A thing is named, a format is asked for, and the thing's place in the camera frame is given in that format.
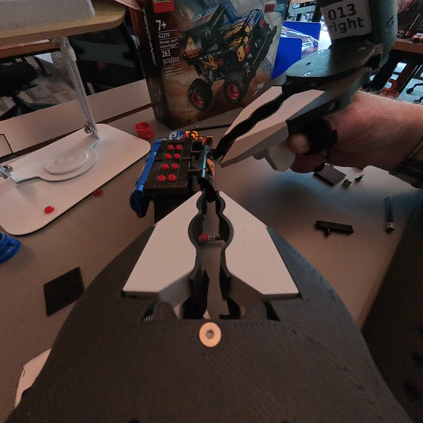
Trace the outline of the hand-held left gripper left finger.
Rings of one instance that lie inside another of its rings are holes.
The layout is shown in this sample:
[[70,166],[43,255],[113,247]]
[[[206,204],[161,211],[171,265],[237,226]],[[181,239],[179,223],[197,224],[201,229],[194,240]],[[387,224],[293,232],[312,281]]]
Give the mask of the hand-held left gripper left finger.
[[209,277],[198,240],[207,210],[198,192],[155,224],[126,284],[125,295],[181,307],[183,318],[203,318]]

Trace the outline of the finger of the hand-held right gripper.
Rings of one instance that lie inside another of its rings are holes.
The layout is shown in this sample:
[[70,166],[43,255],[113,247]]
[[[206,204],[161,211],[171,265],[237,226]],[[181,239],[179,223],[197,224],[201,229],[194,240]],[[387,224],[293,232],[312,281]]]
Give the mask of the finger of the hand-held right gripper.
[[336,143],[337,133],[323,117],[336,111],[338,105],[330,91],[311,89],[289,96],[275,113],[238,137],[227,153],[220,154],[220,165],[234,165],[253,156],[265,158],[271,166],[291,166],[295,154],[287,138],[298,133],[309,138],[308,154],[327,150]]
[[282,103],[289,98],[282,86],[272,86],[247,105],[234,120],[217,145],[217,153],[225,154],[241,135],[246,134],[258,122],[275,113]]

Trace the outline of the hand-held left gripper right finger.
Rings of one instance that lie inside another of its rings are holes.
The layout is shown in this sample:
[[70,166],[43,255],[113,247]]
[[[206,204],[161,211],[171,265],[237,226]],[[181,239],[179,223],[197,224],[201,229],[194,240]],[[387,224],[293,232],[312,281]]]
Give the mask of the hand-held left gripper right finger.
[[219,286],[229,318],[253,303],[292,299],[299,290],[268,227],[223,192],[216,192],[220,253]]

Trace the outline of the blue black brick truck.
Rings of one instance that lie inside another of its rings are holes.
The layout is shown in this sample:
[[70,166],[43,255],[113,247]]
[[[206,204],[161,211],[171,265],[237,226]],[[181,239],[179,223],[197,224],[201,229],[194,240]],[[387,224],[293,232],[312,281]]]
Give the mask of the blue black brick truck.
[[213,137],[198,131],[173,131],[155,140],[130,196],[130,207],[144,218],[154,204],[154,222],[196,193],[215,201]]

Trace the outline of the grey desk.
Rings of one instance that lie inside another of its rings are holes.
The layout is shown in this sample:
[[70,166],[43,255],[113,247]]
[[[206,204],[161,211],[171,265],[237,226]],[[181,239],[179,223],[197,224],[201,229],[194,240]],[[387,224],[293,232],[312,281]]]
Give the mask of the grey desk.
[[[20,236],[18,254],[1,264],[1,422],[15,402],[24,364],[53,344],[73,305],[47,316],[43,285],[80,267],[87,286],[152,225],[139,219],[129,196],[144,160],[137,161],[43,229]],[[276,229],[331,283],[359,326],[366,321],[401,235],[422,191],[376,167],[344,188],[312,174],[274,171],[249,158],[216,169],[216,187]],[[385,230],[385,198],[393,197],[395,230]],[[351,225],[353,234],[326,236],[317,220]]]

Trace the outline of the person's right hand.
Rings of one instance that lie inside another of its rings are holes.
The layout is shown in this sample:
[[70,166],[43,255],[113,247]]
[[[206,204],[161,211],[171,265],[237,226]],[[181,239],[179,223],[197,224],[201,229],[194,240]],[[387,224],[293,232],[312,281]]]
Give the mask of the person's right hand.
[[311,173],[326,162],[340,167],[374,166],[392,171],[422,141],[423,107],[366,92],[357,92],[352,103],[324,117],[337,132],[337,142],[324,156],[307,156],[309,139],[301,133],[287,139],[296,154],[290,169]]

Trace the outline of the blue storage bin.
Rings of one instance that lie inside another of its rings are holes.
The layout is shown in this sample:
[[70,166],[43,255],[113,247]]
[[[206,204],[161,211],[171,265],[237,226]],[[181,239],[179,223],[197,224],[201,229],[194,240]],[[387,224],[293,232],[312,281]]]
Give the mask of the blue storage bin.
[[272,79],[291,65],[318,50],[321,25],[316,22],[285,21],[281,30]]

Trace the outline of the monster truck set box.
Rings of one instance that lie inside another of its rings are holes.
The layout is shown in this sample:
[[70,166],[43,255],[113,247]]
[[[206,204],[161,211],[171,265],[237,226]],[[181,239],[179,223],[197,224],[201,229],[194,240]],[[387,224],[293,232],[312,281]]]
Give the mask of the monster truck set box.
[[177,129],[247,105],[272,79],[290,1],[137,1],[156,120]]

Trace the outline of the black flat panel piece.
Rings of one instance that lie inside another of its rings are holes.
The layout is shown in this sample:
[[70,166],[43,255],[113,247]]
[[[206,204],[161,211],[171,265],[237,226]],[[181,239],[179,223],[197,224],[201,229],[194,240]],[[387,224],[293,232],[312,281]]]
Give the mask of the black flat panel piece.
[[328,164],[317,167],[314,171],[314,176],[330,186],[334,186],[346,178],[345,173]]

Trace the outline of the black T-shaped LEGO beam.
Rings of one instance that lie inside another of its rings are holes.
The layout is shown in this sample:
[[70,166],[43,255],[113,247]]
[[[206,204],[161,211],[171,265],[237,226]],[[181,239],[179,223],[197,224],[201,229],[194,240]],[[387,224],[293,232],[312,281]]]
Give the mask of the black T-shaped LEGO beam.
[[317,220],[315,228],[324,232],[326,236],[330,236],[333,232],[341,234],[353,234],[354,230],[351,225],[332,223],[328,221]]

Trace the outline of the black square plate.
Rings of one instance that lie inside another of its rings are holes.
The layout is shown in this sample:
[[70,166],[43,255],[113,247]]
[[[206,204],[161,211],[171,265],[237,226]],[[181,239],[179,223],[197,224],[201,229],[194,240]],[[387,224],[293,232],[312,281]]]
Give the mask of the black square plate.
[[43,289],[46,315],[50,316],[82,296],[85,286],[80,267],[45,283]]

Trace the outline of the large red wheel hub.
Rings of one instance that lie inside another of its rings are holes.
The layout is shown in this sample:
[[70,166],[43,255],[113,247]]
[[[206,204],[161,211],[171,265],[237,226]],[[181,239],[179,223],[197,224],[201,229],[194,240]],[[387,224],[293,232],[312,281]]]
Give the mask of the large red wheel hub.
[[149,122],[139,122],[134,125],[134,130],[137,133],[137,136],[144,140],[151,140],[154,138],[154,132],[152,125]]

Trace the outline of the white book stand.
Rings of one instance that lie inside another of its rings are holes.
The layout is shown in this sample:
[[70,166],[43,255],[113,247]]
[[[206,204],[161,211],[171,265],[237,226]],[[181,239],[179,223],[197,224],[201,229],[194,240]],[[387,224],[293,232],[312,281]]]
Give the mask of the white book stand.
[[[9,234],[40,230],[150,151],[148,141],[96,124],[93,117],[68,36],[118,27],[126,7],[117,1],[91,2],[95,16],[89,19],[1,30],[1,46],[59,39],[84,117],[82,129],[1,165],[0,223]],[[54,206],[55,211],[45,214],[46,206]]]

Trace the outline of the dark axle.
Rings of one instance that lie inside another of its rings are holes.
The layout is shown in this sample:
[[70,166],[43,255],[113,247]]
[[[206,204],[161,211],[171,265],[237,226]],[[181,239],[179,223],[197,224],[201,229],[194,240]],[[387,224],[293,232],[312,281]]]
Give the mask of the dark axle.
[[395,223],[393,219],[393,197],[388,195],[385,198],[385,230],[387,233],[392,233],[395,230]]

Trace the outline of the blue wheel hub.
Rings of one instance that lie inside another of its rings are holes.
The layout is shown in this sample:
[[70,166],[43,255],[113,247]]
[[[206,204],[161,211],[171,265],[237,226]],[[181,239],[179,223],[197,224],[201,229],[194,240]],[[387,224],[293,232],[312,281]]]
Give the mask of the blue wheel hub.
[[0,232],[0,263],[7,262],[19,251],[21,242],[4,232]]

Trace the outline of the black office chair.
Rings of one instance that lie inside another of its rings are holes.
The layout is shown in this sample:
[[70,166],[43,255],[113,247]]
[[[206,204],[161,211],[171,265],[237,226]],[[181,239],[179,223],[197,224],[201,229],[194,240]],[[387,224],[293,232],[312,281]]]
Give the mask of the black office chair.
[[0,95],[10,97],[14,102],[13,108],[1,115],[0,120],[6,120],[19,115],[42,109],[42,104],[26,103],[19,97],[19,93],[32,88],[32,81],[38,77],[36,69],[29,63],[1,62],[0,65]]

